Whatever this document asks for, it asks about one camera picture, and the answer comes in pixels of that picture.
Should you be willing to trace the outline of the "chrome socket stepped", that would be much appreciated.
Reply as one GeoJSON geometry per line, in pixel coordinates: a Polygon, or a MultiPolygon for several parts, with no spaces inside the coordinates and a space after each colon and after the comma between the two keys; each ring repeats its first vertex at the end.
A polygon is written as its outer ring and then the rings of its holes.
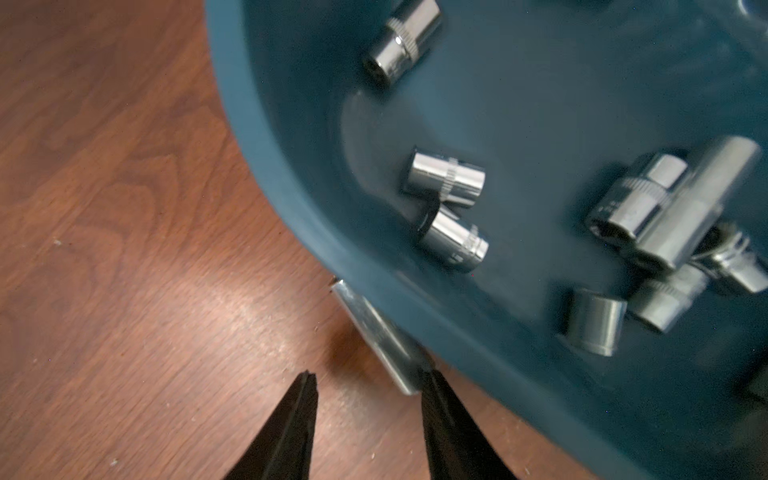
{"type": "Polygon", "coordinates": [[[379,85],[392,86],[429,51],[441,24],[437,1],[402,1],[363,56],[365,70],[379,85]]]}

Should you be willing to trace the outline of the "small chrome socket end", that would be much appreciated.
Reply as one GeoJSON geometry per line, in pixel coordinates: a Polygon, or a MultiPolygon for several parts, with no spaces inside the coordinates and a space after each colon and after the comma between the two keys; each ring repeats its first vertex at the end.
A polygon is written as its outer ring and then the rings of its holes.
{"type": "Polygon", "coordinates": [[[409,161],[405,193],[471,208],[483,192],[486,171],[480,166],[419,148],[412,151],[409,161]]]}

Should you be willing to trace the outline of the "teal plastic storage box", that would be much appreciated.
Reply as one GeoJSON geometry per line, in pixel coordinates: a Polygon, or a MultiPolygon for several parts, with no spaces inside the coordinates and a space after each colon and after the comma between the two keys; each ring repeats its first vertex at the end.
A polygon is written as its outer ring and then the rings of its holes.
{"type": "Polygon", "coordinates": [[[583,225],[637,157],[767,142],[763,1],[443,1],[430,50],[363,67],[392,1],[209,1],[215,76],[259,186],[336,276],[606,479],[763,479],[767,297],[708,291],[615,355],[564,341],[570,292],[643,273],[583,225]],[[482,167],[477,203],[403,191],[415,148],[482,167]],[[439,204],[477,225],[455,271],[418,245],[439,204]]]}

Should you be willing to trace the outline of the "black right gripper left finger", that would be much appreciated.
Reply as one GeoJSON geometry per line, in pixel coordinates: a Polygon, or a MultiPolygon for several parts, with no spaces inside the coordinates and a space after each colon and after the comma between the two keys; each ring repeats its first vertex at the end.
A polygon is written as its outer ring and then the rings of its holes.
{"type": "Polygon", "coordinates": [[[316,375],[304,371],[224,479],[308,479],[317,407],[316,375]]]}

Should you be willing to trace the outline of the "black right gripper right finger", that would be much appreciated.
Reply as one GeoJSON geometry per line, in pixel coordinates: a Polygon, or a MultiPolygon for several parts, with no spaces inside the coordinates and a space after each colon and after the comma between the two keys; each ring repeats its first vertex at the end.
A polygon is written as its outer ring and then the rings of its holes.
{"type": "Polygon", "coordinates": [[[423,431],[432,479],[513,479],[463,403],[437,370],[421,374],[423,431]]]}

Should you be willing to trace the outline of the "small chrome socket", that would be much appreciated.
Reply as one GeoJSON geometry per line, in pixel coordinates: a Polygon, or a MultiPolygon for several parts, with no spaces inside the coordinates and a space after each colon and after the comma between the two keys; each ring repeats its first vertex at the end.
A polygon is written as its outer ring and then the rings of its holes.
{"type": "Polygon", "coordinates": [[[479,227],[439,204],[418,229],[417,245],[443,265],[470,272],[486,258],[489,242],[479,227]]]}

